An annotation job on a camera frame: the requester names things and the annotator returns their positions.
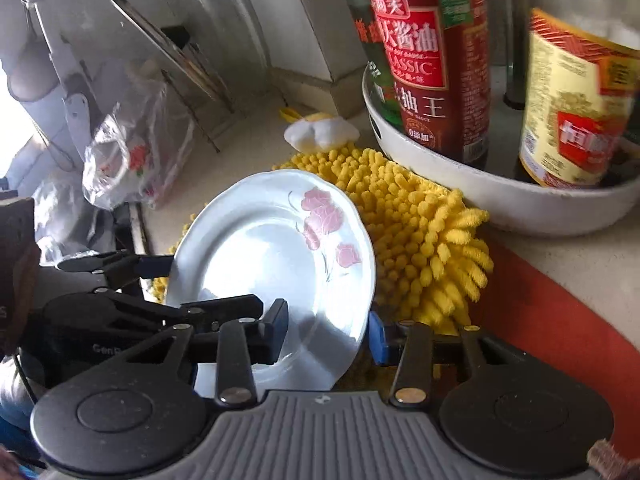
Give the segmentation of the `pink flower plate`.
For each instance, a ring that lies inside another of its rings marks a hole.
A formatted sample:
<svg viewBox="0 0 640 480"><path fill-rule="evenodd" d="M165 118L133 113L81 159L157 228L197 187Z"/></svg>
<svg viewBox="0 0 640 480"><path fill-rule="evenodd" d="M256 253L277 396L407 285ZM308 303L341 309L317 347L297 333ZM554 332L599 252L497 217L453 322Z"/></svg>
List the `pink flower plate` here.
<svg viewBox="0 0 640 480"><path fill-rule="evenodd" d="M196 216L165 302L286 300L288 332L274 364L254 365L257 390L329 391L360 349L374 289L372 243L354 203L315 174L281 169L235 183Z"/></svg>

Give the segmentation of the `yellow chenille mop cloth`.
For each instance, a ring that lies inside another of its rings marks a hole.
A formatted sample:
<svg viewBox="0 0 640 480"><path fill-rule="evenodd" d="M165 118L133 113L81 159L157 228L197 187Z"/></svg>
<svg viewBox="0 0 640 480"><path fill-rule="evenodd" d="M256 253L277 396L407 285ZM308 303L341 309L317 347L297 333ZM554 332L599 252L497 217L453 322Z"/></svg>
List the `yellow chenille mop cloth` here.
<svg viewBox="0 0 640 480"><path fill-rule="evenodd" d="M310 172L345 193L369 234L375 289L369 310L389 321L419 321L452 335L469 323L494 264L477 236L487 211L465 205L461 192L417 176L382 153L345 145L296 155L273 170ZM153 295L164 304L168 278Z"/></svg>

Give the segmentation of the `clear plastic bag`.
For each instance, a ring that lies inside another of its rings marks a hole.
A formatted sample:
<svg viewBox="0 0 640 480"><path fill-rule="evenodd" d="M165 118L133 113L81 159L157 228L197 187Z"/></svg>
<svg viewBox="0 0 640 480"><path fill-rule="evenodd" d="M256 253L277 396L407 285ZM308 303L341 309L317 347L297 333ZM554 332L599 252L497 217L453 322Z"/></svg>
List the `clear plastic bag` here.
<svg viewBox="0 0 640 480"><path fill-rule="evenodd" d="M197 126L165 74L132 74L129 90L85 149L85 199L105 210L158 206L191 154Z"/></svg>

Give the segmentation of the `red cloth mat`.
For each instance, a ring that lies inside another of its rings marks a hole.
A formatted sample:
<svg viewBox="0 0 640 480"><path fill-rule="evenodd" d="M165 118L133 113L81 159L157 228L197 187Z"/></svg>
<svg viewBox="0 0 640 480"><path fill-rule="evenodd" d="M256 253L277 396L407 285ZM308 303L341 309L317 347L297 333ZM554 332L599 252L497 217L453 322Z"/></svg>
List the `red cloth mat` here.
<svg viewBox="0 0 640 480"><path fill-rule="evenodd" d="M488 240L495 270L472 321L596 389L614 413L616 451L639 456L639 351L524 259Z"/></svg>

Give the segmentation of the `white oval ceramic dish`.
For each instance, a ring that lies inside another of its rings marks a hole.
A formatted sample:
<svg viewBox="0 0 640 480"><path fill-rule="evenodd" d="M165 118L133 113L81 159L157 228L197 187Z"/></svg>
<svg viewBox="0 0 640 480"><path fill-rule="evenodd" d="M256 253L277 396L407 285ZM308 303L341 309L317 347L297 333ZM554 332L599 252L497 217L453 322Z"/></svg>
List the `white oval ceramic dish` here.
<svg viewBox="0 0 640 480"><path fill-rule="evenodd" d="M503 231L537 236L589 234L612 226L639 203L639 180L609 188L543 188L516 178L523 113L503 102L506 71L490 69L489 150L477 169L424 148L382 115L378 92L364 72L361 91L375 139L399 165L446 188L458 188L468 203L485 209L490 223Z"/></svg>

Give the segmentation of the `white garlic bulb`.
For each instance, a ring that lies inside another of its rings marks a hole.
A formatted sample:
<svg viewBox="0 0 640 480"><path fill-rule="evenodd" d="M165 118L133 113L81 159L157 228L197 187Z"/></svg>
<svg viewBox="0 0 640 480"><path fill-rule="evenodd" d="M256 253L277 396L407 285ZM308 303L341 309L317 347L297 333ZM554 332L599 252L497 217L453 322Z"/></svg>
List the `white garlic bulb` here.
<svg viewBox="0 0 640 480"><path fill-rule="evenodd" d="M299 153L329 153L360 138L359 130L343 117L316 113L294 120L284 140Z"/></svg>

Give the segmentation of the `yellow label vinegar bottle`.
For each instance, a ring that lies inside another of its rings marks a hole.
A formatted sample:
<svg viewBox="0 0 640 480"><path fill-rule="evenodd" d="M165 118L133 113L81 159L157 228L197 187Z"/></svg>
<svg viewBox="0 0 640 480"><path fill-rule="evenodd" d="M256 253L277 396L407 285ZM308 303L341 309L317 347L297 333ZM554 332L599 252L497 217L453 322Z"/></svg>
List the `yellow label vinegar bottle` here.
<svg viewBox="0 0 640 480"><path fill-rule="evenodd" d="M520 154L535 182L593 188L639 93L639 0L528 0Z"/></svg>

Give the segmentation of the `red label soy sauce bottle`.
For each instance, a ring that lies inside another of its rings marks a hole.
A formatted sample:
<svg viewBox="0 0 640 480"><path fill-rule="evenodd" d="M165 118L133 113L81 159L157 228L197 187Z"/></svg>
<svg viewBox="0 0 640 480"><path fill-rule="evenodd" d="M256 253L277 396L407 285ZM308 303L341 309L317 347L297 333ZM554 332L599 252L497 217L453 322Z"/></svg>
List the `red label soy sauce bottle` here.
<svg viewBox="0 0 640 480"><path fill-rule="evenodd" d="M476 165L488 151L486 0L370 0L406 136Z"/></svg>

